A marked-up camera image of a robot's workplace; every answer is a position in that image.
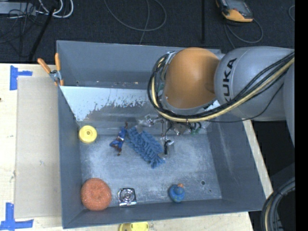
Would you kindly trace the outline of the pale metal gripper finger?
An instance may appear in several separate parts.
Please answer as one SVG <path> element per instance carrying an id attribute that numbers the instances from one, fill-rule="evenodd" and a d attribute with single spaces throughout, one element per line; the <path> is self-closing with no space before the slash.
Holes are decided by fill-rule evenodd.
<path id="1" fill-rule="evenodd" d="M 136 125 L 136 130 L 137 130 L 137 131 L 143 131 L 144 129 L 150 128 L 150 127 L 152 127 L 153 125 L 154 125 L 153 122 L 150 122 L 150 123 L 148 123 L 148 122 L 141 122 L 141 123 L 138 123 L 138 124 Z"/>
<path id="2" fill-rule="evenodd" d="M 158 122 L 161 122 L 161 117 L 158 115 L 146 115 L 144 117 L 144 122 L 147 125 L 154 125 Z"/>

